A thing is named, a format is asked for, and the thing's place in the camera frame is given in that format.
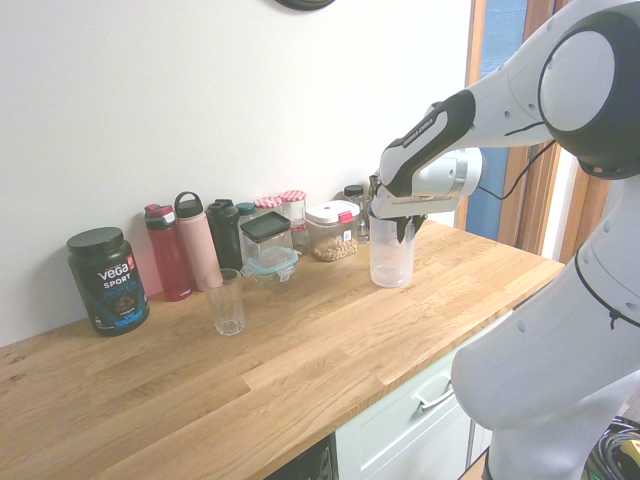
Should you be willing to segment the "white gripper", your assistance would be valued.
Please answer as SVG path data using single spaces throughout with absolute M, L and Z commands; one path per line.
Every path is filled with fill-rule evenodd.
M 457 199 L 452 197 L 375 197 L 371 203 L 373 215 L 379 219 L 395 219 L 396 237 L 399 244 L 406 238 L 409 223 L 413 234 L 417 234 L 428 215 L 454 211 Z

